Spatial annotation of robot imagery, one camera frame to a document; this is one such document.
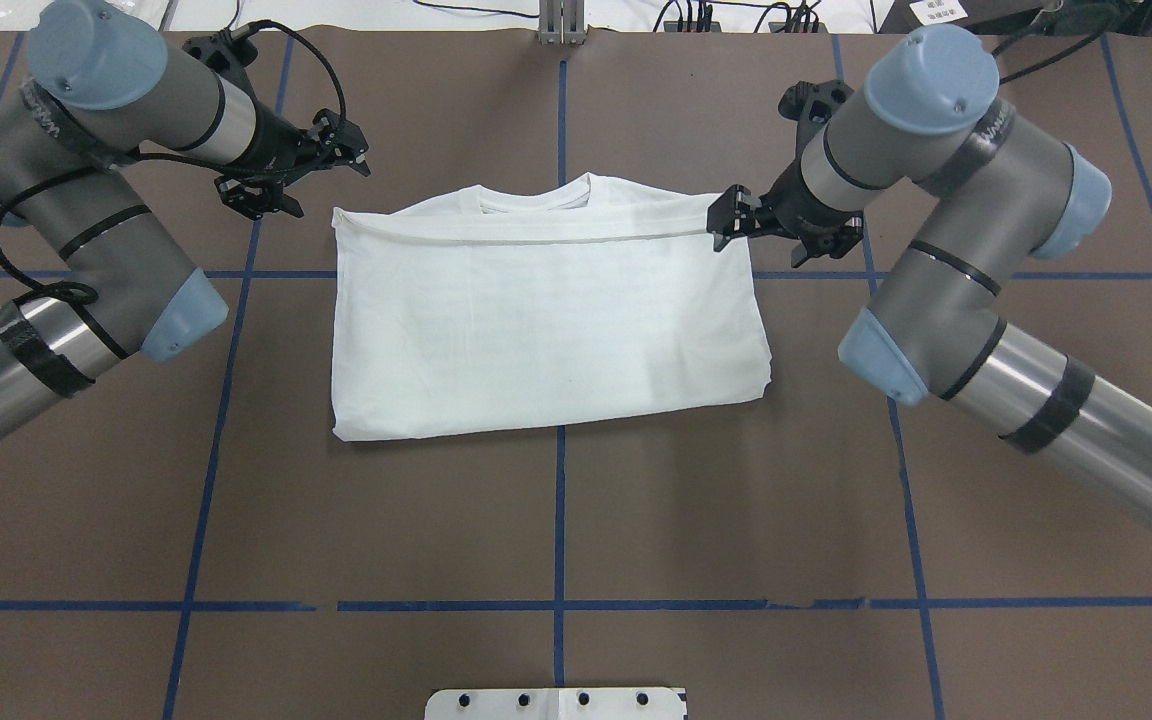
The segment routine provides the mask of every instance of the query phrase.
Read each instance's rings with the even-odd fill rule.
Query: white bracket
[[[681,688],[522,688],[439,691],[425,720],[687,720]]]
[[[585,41],[585,0],[540,0],[540,45]]]

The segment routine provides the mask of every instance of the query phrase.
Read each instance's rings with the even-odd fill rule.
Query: white cloth
[[[622,179],[476,185],[393,215],[335,209],[335,434],[420,438],[763,396],[749,245]]]

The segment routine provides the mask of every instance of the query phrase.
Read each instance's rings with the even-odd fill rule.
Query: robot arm
[[[260,28],[189,41],[185,53],[101,0],[58,0],[29,33],[32,77],[0,104],[0,220],[31,223],[73,270],[70,285],[96,300],[36,291],[0,306],[0,437],[134,353],[172,359],[228,314],[115,173],[147,158],[143,141],[219,169],[221,200],[252,219],[300,217],[283,187],[312,170],[367,174],[343,103],[301,131],[251,94],[247,38]]]
[[[1105,174],[996,89],[995,61],[955,26],[910,33],[850,100],[836,82],[791,88],[781,111],[799,120],[797,159],[761,199],[734,185],[714,202],[714,247],[780,234],[799,240],[796,265],[838,258],[900,179],[940,197],[838,357],[902,406],[963,407],[1152,525],[1151,407],[992,310],[1021,262],[1074,250],[1111,202]]]

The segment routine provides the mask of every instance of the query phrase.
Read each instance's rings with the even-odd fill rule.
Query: brown table
[[[169,365],[137,356],[0,442],[0,717],[419,719],[446,687],[674,684],[696,719],[1152,717],[1152,533],[938,401],[893,410],[835,347],[931,202],[870,211],[872,263],[755,242],[767,396],[418,442],[331,433],[333,205],[393,211],[584,172],[767,187],[776,99],[893,37],[316,29],[371,179],[293,188],[253,227],[211,176],[129,172],[230,302]],[[1062,41],[1023,41],[1013,69]],[[0,35],[0,96],[23,54]],[[262,37],[256,85],[332,105]],[[282,86],[285,77],[285,88]],[[1005,89],[1102,168],[1114,209],[1001,311],[1152,404],[1152,40]],[[31,232],[18,264],[61,265]],[[17,288],[0,274],[0,302]]]

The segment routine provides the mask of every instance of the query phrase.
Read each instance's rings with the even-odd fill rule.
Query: white towel
[[[685,196],[586,174],[476,185],[393,215],[335,209],[335,434],[423,438],[763,396],[749,245]]]

